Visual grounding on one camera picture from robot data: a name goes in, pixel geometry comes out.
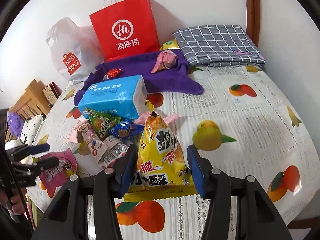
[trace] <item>blue snack wrapper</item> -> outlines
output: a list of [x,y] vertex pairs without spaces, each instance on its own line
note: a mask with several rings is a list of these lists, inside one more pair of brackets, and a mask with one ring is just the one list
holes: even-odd
[[126,140],[129,136],[142,132],[143,125],[135,124],[130,119],[124,119],[109,130],[114,137],[120,140]]

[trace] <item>yellow snack bag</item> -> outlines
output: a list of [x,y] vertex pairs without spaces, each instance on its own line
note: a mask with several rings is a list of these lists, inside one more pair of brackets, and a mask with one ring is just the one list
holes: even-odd
[[124,201],[196,194],[179,141],[147,100],[149,115],[140,139],[136,172]]
[[171,41],[167,41],[166,43],[162,44],[159,50],[166,50],[166,49],[180,49],[178,43],[175,39]]

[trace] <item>gray plaid cloth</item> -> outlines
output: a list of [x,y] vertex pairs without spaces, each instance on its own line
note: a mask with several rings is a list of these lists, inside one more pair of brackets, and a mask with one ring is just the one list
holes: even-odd
[[173,33],[190,67],[259,65],[265,60],[239,25],[202,25]]

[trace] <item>haidilao logo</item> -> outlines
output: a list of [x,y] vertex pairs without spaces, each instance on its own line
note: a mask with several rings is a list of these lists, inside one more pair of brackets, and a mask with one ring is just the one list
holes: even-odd
[[133,34],[133,25],[128,20],[119,20],[112,26],[112,34],[118,40],[126,40]]

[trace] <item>green snack bag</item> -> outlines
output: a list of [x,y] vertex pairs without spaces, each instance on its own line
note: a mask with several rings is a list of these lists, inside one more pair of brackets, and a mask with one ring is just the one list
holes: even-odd
[[100,113],[89,108],[86,108],[86,110],[88,111],[91,125],[101,141],[109,135],[108,131],[121,120],[120,116]]

